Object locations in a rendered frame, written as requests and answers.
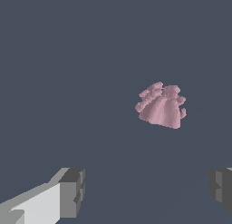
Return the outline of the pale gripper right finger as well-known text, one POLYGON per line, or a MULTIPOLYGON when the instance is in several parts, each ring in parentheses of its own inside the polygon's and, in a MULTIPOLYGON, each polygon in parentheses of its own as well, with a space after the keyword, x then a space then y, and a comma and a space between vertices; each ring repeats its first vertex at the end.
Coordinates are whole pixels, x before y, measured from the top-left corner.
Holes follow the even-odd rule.
POLYGON ((209 169, 208 191, 232 214, 232 168, 209 169))

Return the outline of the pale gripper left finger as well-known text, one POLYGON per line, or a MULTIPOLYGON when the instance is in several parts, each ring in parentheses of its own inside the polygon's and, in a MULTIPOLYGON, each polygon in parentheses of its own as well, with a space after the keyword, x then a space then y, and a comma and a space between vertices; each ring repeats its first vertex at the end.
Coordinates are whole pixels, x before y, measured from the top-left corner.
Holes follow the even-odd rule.
POLYGON ((85 193, 85 169, 61 168, 49 182, 0 204, 0 224, 57 224, 76 218, 85 193))

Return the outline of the pink figurine object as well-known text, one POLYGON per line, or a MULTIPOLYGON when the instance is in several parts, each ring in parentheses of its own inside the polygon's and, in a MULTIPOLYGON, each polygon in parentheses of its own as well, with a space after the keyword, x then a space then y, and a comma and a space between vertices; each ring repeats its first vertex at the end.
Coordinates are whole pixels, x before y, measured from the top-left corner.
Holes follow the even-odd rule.
POLYGON ((150 124, 178 129, 180 121, 187 116, 185 108, 180 109, 186 98, 179 96, 177 85, 163 86, 157 82, 139 94, 141 102, 135 106, 139 118, 150 124))

